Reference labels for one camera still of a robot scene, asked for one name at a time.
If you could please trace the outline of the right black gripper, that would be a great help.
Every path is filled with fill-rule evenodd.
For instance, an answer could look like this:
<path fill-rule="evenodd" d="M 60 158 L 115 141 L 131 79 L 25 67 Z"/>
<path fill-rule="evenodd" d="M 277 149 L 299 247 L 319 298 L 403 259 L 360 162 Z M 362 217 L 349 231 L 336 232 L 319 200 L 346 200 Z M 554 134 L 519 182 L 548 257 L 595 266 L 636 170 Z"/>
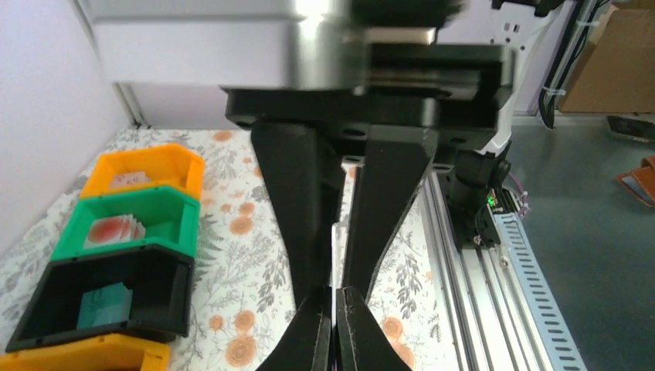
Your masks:
<path fill-rule="evenodd" d="M 226 118 L 253 127 L 295 304 L 331 279 L 345 172 L 323 135 L 351 158 L 363 156 L 368 139 L 343 273 L 343 285 L 367 300 L 437 145 L 439 163 L 459 150 L 482 150 L 498 133 L 513 90 L 514 51 L 500 44 L 375 44 L 361 93 L 228 90 Z"/>

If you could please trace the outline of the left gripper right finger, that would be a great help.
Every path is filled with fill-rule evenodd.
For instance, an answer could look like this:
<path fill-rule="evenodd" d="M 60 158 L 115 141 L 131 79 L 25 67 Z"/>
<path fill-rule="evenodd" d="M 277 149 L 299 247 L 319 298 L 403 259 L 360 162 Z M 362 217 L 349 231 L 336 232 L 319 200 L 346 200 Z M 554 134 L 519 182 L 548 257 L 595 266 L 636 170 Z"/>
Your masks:
<path fill-rule="evenodd" d="M 336 291 L 336 367 L 346 371 L 402 371 L 409 366 L 385 337 L 361 294 Z"/>

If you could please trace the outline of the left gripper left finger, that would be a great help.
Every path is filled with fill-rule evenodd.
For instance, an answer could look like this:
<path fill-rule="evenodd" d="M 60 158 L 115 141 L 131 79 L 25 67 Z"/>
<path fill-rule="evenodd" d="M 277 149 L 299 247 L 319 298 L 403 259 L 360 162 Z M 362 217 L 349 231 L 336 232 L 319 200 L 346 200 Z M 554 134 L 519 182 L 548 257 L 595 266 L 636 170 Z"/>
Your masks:
<path fill-rule="evenodd" d="M 315 287 L 297 309 L 258 371 L 327 371 L 331 368 L 331 287 Z"/>

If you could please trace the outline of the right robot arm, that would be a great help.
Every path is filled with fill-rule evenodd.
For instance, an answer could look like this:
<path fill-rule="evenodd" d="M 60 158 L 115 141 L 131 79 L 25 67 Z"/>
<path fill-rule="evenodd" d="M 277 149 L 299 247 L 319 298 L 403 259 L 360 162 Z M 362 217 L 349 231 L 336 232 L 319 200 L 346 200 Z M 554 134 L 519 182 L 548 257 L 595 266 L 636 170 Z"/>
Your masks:
<path fill-rule="evenodd" d="M 426 175 L 455 172 L 469 213 L 508 173 L 505 155 L 524 67 L 560 1 L 492 1 L 494 40 L 420 41 L 457 1 L 355 1 L 363 64 L 352 90 L 229 88 L 226 117 L 250 132 L 287 250 L 296 306 L 330 301 L 331 228 L 343 161 L 361 162 L 343 282 L 367 297 Z"/>

